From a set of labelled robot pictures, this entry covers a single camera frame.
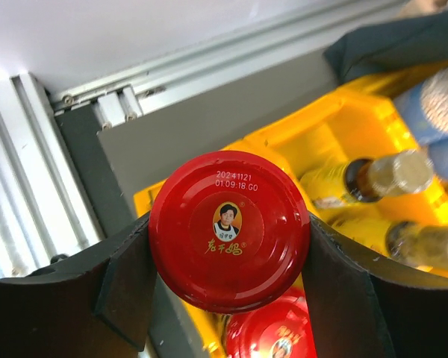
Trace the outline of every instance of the red lid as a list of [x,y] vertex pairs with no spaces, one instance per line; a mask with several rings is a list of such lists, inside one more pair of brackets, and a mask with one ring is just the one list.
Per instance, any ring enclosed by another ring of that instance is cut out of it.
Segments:
[[217,313],[261,307],[299,275],[310,242],[299,190],[241,151],[204,154],[164,183],[149,217],[158,272],[179,297]]
[[259,310],[233,315],[226,349],[231,358],[316,358],[303,290],[291,287]]

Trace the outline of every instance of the woman portrait logo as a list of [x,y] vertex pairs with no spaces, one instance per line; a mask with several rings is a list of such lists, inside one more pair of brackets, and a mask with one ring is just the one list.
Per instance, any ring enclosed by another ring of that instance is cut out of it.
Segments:
[[269,358],[290,358],[292,342],[287,338],[280,338],[270,349]]
[[242,227],[242,214],[239,207],[230,202],[219,205],[212,221],[216,237],[223,242],[234,240]]

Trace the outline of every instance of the brown glass bottle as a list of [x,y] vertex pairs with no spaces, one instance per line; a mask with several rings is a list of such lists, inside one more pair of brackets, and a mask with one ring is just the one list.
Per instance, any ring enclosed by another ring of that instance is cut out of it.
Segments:
[[448,227],[372,218],[338,219],[332,227],[407,266],[448,270]]
[[422,192],[432,178],[431,162],[411,150],[315,169],[305,173],[300,183],[317,209],[330,209]]

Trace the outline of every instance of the metal bracket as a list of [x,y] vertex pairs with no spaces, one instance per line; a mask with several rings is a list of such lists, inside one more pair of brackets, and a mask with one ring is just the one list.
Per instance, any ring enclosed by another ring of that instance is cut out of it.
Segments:
[[98,97],[93,109],[103,130],[135,120],[143,115],[141,106],[131,87]]

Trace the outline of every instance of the chinese characters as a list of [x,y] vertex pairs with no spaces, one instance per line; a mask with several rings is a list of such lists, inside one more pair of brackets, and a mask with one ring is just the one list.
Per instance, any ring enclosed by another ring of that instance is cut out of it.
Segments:
[[301,338],[301,336],[297,333],[294,333],[292,330],[285,326],[281,326],[277,330],[277,335],[282,338],[287,338],[292,341],[293,344],[297,344]]
[[208,252],[219,252],[219,254],[225,253],[225,254],[233,254],[234,256],[239,256],[243,253],[242,248],[244,245],[239,246],[238,243],[231,243],[229,245],[227,244],[221,244],[216,247],[216,241],[212,239],[208,242],[208,249],[205,252],[207,254]]
[[219,238],[223,241],[229,241],[230,239],[233,239],[233,235],[230,233],[220,233]]

